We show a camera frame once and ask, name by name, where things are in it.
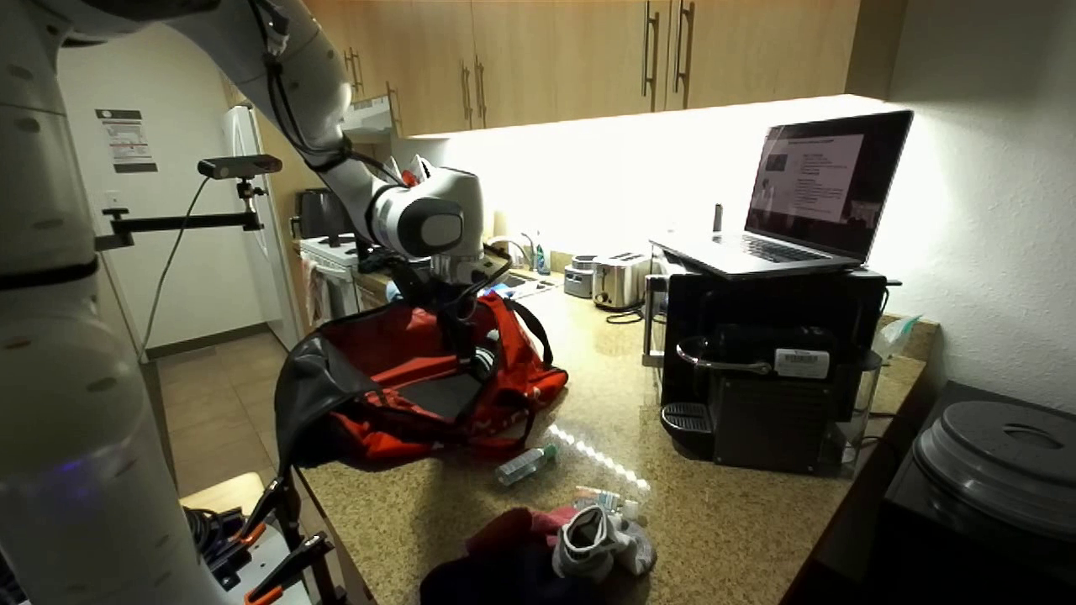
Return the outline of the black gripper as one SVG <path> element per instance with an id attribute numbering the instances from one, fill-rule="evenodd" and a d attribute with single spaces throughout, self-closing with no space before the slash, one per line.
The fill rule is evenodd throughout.
<path id="1" fill-rule="evenodd" d="M 447 281 L 430 264 L 418 268 L 419 274 L 419 306 L 438 316 L 439 341 L 464 364 L 475 360 L 475 313 L 478 313 L 478 286 L 475 281 Z"/>

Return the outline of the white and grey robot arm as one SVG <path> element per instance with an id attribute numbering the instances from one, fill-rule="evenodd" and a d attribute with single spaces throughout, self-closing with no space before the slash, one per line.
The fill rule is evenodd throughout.
<path id="1" fill-rule="evenodd" d="M 195 296 L 167 280 L 183 241 L 109 249 L 99 207 L 201 200 L 229 97 L 392 258 L 447 281 L 478 258 L 478 178 L 403 180 L 343 130 L 345 63 L 301 0 L 0 0 L 0 556 L 29 605 L 226 605 L 144 366 Z"/>

